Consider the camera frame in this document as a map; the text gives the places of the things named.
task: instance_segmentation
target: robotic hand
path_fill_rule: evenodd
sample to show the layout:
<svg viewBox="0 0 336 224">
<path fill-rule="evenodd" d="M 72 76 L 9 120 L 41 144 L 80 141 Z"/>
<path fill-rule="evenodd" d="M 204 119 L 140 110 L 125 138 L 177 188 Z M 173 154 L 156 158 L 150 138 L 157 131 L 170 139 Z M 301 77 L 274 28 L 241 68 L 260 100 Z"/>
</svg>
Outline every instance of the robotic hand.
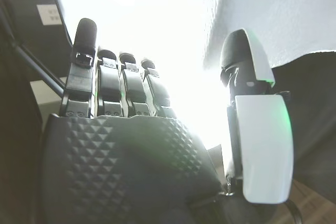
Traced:
<svg viewBox="0 0 336 224">
<path fill-rule="evenodd" d="M 60 113 L 44 132 L 38 223 L 242 223 L 229 216 L 237 207 L 230 199 L 286 201 L 290 123 L 250 34 L 230 35 L 222 53 L 232 150 L 223 158 L 224 192 L 201 140 L 176 119 L 154 63 L 140 67 L 106 49 L 95 59 L 96 33 L 93 21 L 80 21 Z"/>
</svg>

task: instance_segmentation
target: wooden floor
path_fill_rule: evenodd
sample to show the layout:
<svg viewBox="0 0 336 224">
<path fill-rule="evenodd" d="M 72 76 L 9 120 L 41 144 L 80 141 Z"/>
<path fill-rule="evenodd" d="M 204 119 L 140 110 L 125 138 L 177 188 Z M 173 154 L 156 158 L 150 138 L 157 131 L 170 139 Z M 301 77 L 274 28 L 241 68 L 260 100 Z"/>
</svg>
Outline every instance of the wooden floor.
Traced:
<svg viewBox="0 0 336 224">
<path fill-rule="evenodd" d="M 307 186 L 293 181 L 290 199 L 299 207 L 304 224 L 336 223 L 336 205 Z M 293 218 L 284 204 L 280 205 L 269 224 L 292 224 Z"/>
</svg>

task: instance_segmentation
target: diamond textured grip pad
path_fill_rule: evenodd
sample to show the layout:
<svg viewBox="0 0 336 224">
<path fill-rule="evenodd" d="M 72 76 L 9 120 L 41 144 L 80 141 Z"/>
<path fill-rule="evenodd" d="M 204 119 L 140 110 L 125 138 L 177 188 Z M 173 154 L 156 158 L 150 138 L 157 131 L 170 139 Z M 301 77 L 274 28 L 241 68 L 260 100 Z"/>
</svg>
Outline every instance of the diamond textured grip pad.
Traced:
<svg viewBox="0 0 336 224">
<path fill-rule="evenodd" d="M 220 190 L 200 139 L 176 119 L 51 115 L 44 134 L 44 223 L 193 223 L 186 203 Z"/>
</svg>

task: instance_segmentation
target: bright white light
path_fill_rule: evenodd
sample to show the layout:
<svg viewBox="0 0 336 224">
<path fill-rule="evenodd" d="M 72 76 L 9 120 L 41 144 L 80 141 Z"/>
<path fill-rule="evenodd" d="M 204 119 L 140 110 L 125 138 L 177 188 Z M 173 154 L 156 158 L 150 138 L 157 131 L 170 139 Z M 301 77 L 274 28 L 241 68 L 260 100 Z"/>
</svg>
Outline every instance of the bright white light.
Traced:
<svg viewBox="0 0 336 224">
<path fill-rule="evenodd" d="M 172 107 L 207 148 L 227 134 L 226 95 L 218 74 L 202 70 L 209 26 L 204 0 L 61 0 L 70 34 L 79 20 L 98 26 L 98 43 L 155 62 Z"/>
</svg>

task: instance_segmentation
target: white sticker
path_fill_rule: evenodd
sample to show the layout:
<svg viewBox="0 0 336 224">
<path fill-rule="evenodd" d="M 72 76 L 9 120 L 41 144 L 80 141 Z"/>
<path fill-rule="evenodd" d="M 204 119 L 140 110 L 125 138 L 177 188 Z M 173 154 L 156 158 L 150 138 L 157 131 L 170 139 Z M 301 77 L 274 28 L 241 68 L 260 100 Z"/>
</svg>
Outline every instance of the white sticker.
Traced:
<svg viewBox="0 0 336 224">
<path fill-rule="evenodd" d="M 36 5 L 44 26 L 61 25 L 62 20 L 59 16 L 56 5 Z"/>
</svg>

